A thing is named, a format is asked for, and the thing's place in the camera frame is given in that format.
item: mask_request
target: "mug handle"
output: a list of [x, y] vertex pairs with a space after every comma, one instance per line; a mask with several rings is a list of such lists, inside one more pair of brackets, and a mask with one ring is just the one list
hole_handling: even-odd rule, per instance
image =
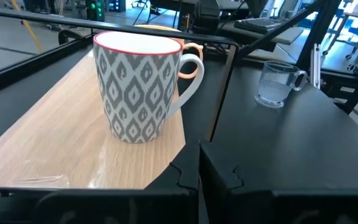
[[[299, 84], [299, 86], [296, 87], [296, 86], [295, 86], [295, 82], [296, 82], [296, 80], [298, 79], [298, 77], [299, 77], [300, 75], [303, 75], [303, 78], [302, 78], [302, 81], [301, 81], [301, 83]], [[293, 81], [292, 81], [293, 87], [292, 87], [292, 89], [295, 90], [295, 91], [301, 90], [301, 89], [303, 88], [303, 86], [305, 85], [305, 83], [306, 83], [306, 81], [307, 81], [307, 78], [308, 78], [308, 73], [307, 73], [307, 72], [305, 72], [305, 71], [299, 71], [299, 72], [297, 72], [296, 75], [295, 75], [295, 77], [293, 77]]]
[[187, 62], [194, 62], [198, 66], [198, 73], [196, 74], [196, 78], [192, 81], [190, 86], [184, 91], [176, 102], [171, 104], [171, 107], [167, 113], [167, 117], [173, 115], [179, 108], [181, 108], [193, 94], [196, 92], [198, 87], [200, 86], [201, 82], [204, 78], [204, 65], [200, 58], [197, 55], [193, 54], [184, 54], [180, 57], [179, 61], [179, 69]]
[[[201, 61], [203, 61], [203, 48], [204, 47], [202, 45], [198, 45], [198, 44], [195, 44], [195, 43], [188, 43], [188, 44], [185, 44], [183, 46], [183, 49], [189, 49], [189, 48], [192, 48], [192, 47], [195, 48], [198, 51], [199, 58], [200, 58]], [[179, 72], [179, 78], [192, 79], [197, 75], [197, 73], [198, 73], [198, 67], [191, 74], [184, 74], [182, 72]]]

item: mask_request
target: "orange mug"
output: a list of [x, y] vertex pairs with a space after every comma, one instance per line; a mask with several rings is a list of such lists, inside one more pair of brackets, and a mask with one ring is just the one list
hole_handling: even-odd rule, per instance
[[[169, 28], [169, 27], [164, 27], [164, 26], [156, 26], [156, 25], [144, 24], [144, 25], [136, 25], [136, 27], [143, 27], [143, 28], [150, 28], [150, 29], [160, 29], [160, 30], [169, 30], [169, 31], [180, 32], [179, 30], [174, 29], [174, 28]], [[175, 39], [177, 42], [179, 42], [183, 46], [183, 49], [189, 49], [191, 47], [195, 48], [198, 51], [199, 58], [201, 59], [201, 61], [203, 60], [203, 46], [195, 44], [195, 43], [185, 44], [185, 40], [183, 40], [183, 39], [176, 39], [176, 38], [173, 38], [173, 39]], [[194, 78], [196, 76], [197, 71], [198, 71], [198, 68], [196, 68], [196, 70], [191, 74], [184, 74], [182, 72], [179, 72], [179, 77], [184, 78], [184, 79], [191, 79], [191, 78]]]

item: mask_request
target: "ceramic mug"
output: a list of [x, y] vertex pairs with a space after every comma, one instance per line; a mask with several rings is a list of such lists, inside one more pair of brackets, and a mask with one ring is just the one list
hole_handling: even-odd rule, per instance
[[[125, 142], [155, 139], [166, 118], [189, 100], [204, 77], [201, 59], [182, 55], [183, 46], [168, 37], [102, 32], [93, 43], [104, 112], [112, 133]], [[197, 64], [198, 73], [172, 103], [178, 71], [187, 62]]]
[[[136, 27], [181, 32], [180, 30], [177, 30], [177, 29], [174, 29], [174, 28], [169, 28], [169, 27], [164, 27], [164, 26], [156, 26], [156, 25], [148, 25], [148, 24], [136, 25]], [[196, 49], [198, 51], [198, 55], [199, 55], [201, 61], [203, 60], [203, 46], [198, 45], [196, 43], [187, 43], [187, 44], [185, 44], [185, 40], [183, 40], [183, 39], [177, 39], [177, 38], [172, 38], [172, 39], [175, 39], [176, 41], [178, 41], [183, 46], [183, 49], [189, 49], [189, 48]], [[196, 70], [194, 72], [192, 72], [191, 74], [184, 74], [182, 72], [179, 72], [179, 77], [184, 78], [184, 79], [194, 78], [196, 76], [197, 72], [198, 72], [197, 69], [198, 68], [196, 68]]]

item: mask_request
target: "gray floor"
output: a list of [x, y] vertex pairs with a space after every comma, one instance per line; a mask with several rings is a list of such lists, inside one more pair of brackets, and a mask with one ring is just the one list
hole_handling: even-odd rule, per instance
[[[140, 15], [136, 24], [145, 24], [149, 16], [148, 9]], [[106, 14], [106, 22], [125, 24], [132, 26], [136, 17], [140, 12], [140, 8], [128, 9], [123, 13], [109, 12]], [[150, 24], [160, 26], [172, 26], [174, 12], [162, 10], [161, 16], [151, 17]], [[42, 50], [49, 50], [58, 46], [57, 33], [51, 32], [44, 24], [30, 23], [31, 28], [38, 38]], [[298, 58], [303, 44], [308, 36], [308, 31], [294, 41], [291, 45], [279, 44], [276, 46], [274, 52], [266, 52], [264, 50], [256, 50], [252, 52], [256, 57], [268, 57], [274, 60], [282, 60], [287, 62], [295, 62]], [[323, 48], [329, 42], [328, 36], [323, 41]], [[352, 50], [352, 47], [336, 43], [329, 55], [324, 59], [323, 67], [333, 69], [346, 69], [346, 65], [351, 61], [346, 61], [343, 57]], [[18, 19], [10, 19], [0, 17], [0, 68], [9, 66], [20, 60], [29, 58], [35, 54], [39, 54], [36, 44], [31, 35], [26, 31], [25, 27], [20, 24]], [[352, 113], [350, 117], [358, 124], [358, 113]]]

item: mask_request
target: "keyboard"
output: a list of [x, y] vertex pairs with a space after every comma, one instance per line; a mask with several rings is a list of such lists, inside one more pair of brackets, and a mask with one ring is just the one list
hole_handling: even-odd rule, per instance
[[266, 19], [266, 18], [252, 18], [252, 19], [241, 19], [234, 23], [234, 27], [243, 30], [249, 30], [260, 34], [266, 34], [273, 30], [281, 23]]

